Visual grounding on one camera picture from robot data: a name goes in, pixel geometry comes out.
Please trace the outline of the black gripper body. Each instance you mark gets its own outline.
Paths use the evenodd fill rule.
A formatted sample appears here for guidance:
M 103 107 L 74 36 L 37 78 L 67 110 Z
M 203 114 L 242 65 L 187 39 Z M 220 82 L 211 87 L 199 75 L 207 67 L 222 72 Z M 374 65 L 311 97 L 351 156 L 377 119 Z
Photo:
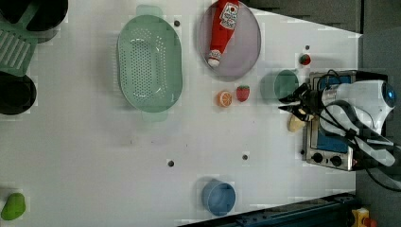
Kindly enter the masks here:
M 319 91 L 312 90 L 309 84 L 303 83 L 293 94 L 299 104 L 292 108 L 292 113 L 298 119 L 308 122 L 322 111 L 322 95 Z

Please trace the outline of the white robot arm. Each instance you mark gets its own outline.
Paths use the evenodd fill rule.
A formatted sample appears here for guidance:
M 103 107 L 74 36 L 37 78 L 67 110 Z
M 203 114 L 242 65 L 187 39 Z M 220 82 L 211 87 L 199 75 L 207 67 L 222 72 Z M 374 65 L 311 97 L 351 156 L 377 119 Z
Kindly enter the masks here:
M 381 134 L 396 102 L 388 82 L 376 79 L 331 84 L 321 91 L 304 83 L 280 101 L 282 110 L 302 121 L 317 119 L 324 135 L 362 151 L 374 165 L 400 165 L 400 147 Z

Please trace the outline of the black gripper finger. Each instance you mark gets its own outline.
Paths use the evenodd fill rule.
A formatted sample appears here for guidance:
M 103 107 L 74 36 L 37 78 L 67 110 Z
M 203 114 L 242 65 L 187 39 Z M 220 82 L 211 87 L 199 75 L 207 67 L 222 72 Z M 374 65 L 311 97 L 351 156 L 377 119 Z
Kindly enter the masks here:
M 292 102 L 296 102 L 297 100 L 298 100 L 298 97 L 294 96 L 294 95 L 289 95 L 289 96 L 282 97 L 279 99 L 279 101 L 282 103 L 292 103 Z
M 278 109 L 280 109 L 282 111 L 286 111 L 286 112 L 294 112 L 294 111 L 298 111 L 300 108 L 297 105 L 289 105 L 289 106 L 280 106 L 280 107 L 278 107 Z

